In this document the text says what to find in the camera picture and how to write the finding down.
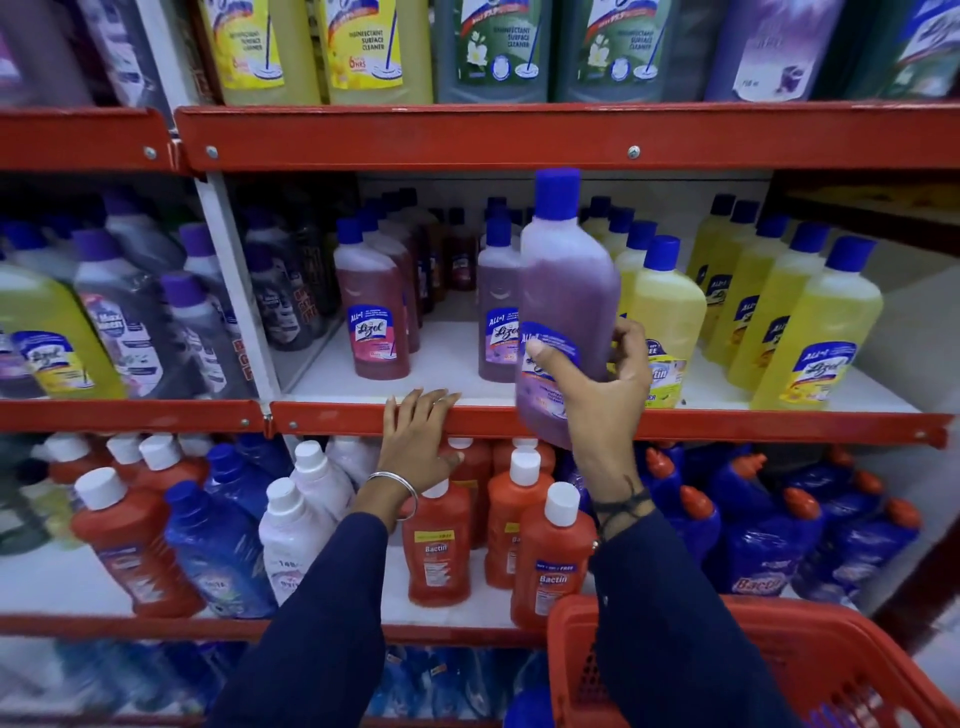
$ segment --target silver bangle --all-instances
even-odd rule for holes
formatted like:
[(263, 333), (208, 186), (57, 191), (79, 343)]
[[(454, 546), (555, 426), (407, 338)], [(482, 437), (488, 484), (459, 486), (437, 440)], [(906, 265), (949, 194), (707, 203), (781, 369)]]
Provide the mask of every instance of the silver bangle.
[(396, 473), (388, 473), (387, 471), (377, 471), (376, 473), (371, 473), (370, 477), (367, 478), (366, 482), (370, 482), (375, 477), (389, 477), (391, 480), (395, 480), (397, 483), (402, 485), (408, 491), (414, 500), (414, 512), (407, 516), (405, 519), (396, 519), (397, 523), (403, 523), (404, 521), (410, 521), (414, 516), (417, 515), (417, 509), (420, 507), (420, 497), (417, 495), (417, 491), (414, 490), (414, 487), (407, 482), (406, 478), (400, 477)]

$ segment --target dark blue sleeve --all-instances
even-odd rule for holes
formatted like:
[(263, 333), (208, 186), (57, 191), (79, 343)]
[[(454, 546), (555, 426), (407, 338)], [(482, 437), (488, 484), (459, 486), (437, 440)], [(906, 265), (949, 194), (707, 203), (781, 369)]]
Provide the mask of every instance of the dark blue sleeve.
[(593, 556), (600, 677), (634, 728), (799, 728), (759, 651), (657, 511)]
[(383, 674), (386, 553), (380, 519), (343, 519), (230, 677), (207, 726), (356, 728)]

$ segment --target lavender floor cleaner bottle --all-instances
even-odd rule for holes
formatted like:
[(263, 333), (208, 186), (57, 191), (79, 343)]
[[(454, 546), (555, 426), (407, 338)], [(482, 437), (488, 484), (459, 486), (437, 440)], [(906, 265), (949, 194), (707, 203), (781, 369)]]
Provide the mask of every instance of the lavender floor cleaner bottle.
[(526, 355), (526, 342), (540, 339), (590, 378), (605, 379), (620, 277), (603, 246), (577, 225), (579, 170), (539, 171), (536, 203), (521, 240), (516, 409), (539, 438), (570, 449), (564, 397), (553, 377)]

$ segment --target orange bactin bottle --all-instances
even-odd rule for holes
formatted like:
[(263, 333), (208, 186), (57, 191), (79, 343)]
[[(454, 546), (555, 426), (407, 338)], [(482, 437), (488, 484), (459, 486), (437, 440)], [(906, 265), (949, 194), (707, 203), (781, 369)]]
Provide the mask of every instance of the orange bactin bottle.
[(516, 626), (545, 628), (553, 605), (580, 592), (596, 538), (593, 520), (580, 510), (580, 492), (570, 483), (554, 483), (543, 508), (526, 510), (520, 518), (520, 551), (510, 599), (510, 619)]

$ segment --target red shopping basket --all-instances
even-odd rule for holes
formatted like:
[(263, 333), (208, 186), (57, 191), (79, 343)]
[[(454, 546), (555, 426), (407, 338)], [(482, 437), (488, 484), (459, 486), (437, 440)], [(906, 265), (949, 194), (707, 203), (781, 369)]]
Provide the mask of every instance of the red shopping basket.
[[(915, 720), (903, 726), (960, 726), (960, 711), (893, 640), (854, 610), (751, 596), (724, 601), (802, 720), (833, 714), (844, 725), (899, 728), (897, 714), (906, 710)], [(593, 596), (569, 596), (550, 613), (547, 655), (558, 728), (627, 725), (600, 682), (593, 654), (597, 617)]]

